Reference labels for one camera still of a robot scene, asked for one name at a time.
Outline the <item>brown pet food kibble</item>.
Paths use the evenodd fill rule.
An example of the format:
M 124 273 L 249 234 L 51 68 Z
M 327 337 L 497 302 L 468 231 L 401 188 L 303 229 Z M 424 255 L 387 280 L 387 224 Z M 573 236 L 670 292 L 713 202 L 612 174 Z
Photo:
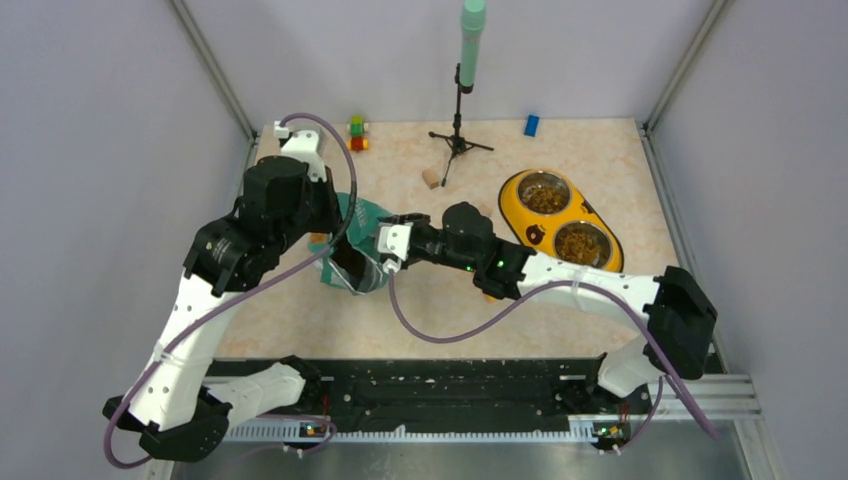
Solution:
M 519 199 L 524 207 L 540 215 L 553 215 L 563 211 L 569 204 L 568 189 L 534 184 L 520 191 Z

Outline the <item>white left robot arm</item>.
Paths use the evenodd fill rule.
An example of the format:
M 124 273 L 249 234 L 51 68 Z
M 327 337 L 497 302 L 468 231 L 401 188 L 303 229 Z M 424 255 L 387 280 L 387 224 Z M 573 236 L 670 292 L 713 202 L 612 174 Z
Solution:
M 102 448 L 112 466 L 125 467 L 113 449 L 117 430 L 139 434 L 145 461 L 197 462 L 232 426 L 279 407 L 317 407 L 320 386 L 289 360 L 216 386 L 204 379 L 240 304 L 283 280 L 277 266 L 290 247 L 311 233 L 338 239 L 351 219 L 318 154 L 267 156 L 245 171 L 232 210 L 195 234 L 144 370 L 104 405 Z

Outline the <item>black tripod stand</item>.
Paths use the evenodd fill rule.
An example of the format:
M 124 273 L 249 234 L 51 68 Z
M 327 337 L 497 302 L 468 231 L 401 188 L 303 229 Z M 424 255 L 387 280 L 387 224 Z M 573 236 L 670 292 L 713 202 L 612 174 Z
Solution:
M 476 142 L 471 142 L 467 140 L 462 135 L 462 97 L 467 93 L 466 89 L 462 86 L 460 82 L 460 74 L 461 74 L 461 64 L 457 63 L 455 68 L 454 75 L 454 83 L 456 85 L 456 102 L 455 102 L 455 112 L 453 115 L 452 122 L 452 132 L 450 134 L 439 134 L 434 131 L 429 131 L 428 135 L 432 139 L 442 139 L 450 148 L 450 156 L 446 161 L 446 165 L 444 168 L 444 172 L 442 178 L 439 180 L 437 186 L 445 187 L 449 178 L 449 174 L 451 171 L 451 167 L 455 159 L 460 156 L 466 154 L 469 151 L 479 149 L 483 151 L 493 152 L 494 148 L 488 145 L 483 145 Z

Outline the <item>rectangular wooden block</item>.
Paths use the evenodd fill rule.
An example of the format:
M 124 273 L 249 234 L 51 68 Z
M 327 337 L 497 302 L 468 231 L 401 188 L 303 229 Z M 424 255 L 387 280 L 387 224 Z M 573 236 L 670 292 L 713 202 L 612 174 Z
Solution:
M 434 190 L 442 186 L 442 176 L 433 169 L 423 170 L 421 172 L 421 178 L 430 190 Z

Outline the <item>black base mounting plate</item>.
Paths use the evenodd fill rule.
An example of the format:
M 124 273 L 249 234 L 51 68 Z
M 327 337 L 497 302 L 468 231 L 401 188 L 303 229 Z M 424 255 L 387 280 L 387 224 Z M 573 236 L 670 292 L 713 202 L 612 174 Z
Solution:
M 625 398 L 594 383 L 595 359 L 308 359 L 306 386 L 284 415 L 326 415 L 342 433 L 566 431 L 576 415 L 645 414 L 646 386 Z

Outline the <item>aluminium front rail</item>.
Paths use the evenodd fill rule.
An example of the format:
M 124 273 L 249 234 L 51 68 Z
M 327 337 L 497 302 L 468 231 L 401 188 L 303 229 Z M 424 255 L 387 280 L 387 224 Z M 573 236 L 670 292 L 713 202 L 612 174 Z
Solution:
M 226 442 L 285 443 L 590 443 L 616 449 L 647 420 L 687 421 L 692 415 L 670 381 L 639 387 L 605 407 L 593 404 L 576 379 L 553 387 L 514 380 L 501 396 L 478 385 L 482 397 L 462 397 L 461 385 L 377 386 L 331 398 L 328 416 L 267 412 L 223 431 Z

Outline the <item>blue small object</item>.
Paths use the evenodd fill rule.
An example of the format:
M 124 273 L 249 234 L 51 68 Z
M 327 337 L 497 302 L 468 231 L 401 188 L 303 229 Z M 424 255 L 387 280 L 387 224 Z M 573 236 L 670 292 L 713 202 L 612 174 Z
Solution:
M 528 115 L 526 117 L 525 127 L 523 130 L 523 134 L 527 137 L 535 137 L 538 130 L 539 125 L 539 117 L 536 115 Z

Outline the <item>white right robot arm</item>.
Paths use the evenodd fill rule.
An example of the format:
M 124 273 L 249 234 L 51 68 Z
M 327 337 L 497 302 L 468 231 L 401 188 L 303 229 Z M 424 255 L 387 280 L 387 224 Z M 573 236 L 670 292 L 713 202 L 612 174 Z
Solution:
M 467 202 L 448 208 L 439 228 L 422 213 L 382 218 L 377 249 L 390 273 L 419 262 L 466 271 L 485 295 L 510 300 L 509 311 L 536 300 L 633 327 L 637 338 L 604 354 L 586 385 L 600 412 L 663 375 L 698 380 L 706 371 L 717 311 L 683 268 L 628 275 L 569 263 L 497 237 L 492 221 Z

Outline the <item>green cylinder on stand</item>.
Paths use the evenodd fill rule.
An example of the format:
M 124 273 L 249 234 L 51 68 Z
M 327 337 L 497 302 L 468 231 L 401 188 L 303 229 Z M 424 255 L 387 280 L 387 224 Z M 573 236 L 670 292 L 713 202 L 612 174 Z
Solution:
M 460 15 L 462 43 L 458 83 L 463 93 L 473 91 L 480 52 L 480 41 L 486 24 L 486 1 L 466 0 Z

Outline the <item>green pet food bag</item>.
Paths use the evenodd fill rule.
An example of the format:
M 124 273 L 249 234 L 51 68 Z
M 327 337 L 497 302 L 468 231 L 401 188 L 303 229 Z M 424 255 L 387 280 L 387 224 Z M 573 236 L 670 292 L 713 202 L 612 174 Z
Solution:
M 364 295 L 386 286 L 388 274 L 383 270 L 377 250 L 379 227 L 383 219 L 395 213 L 363 198 L 355 202 L 354 217 L 345 237 L 313 266 L 320 272 L 319 281 L 352 295 Z

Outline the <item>yellow double pet bowl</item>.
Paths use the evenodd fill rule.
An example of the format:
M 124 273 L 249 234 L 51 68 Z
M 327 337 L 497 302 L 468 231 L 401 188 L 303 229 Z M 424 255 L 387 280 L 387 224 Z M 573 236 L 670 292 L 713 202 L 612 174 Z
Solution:
M 553 215 L 528 210 L 519 193 L 534 184 L 568 189 L 568 206 Z M 616 273 L 624 269 L 620 240 L 576 186 L 558 172 L 524 170 L 509 177 L 499 191 L 498 209 L 510 231 L 525 246 L 565 262 Z

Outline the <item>colourful toy block stack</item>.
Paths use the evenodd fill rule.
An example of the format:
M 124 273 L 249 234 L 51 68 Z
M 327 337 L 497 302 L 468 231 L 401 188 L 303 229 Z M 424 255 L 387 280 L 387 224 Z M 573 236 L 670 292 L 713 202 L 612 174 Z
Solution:
M 370 148 L 367 133 L 369 131 L 369 123 L 361 115 L 352 115 L 347 126 L 349 140 L 347 148 L 351 152 L 361 152 Z

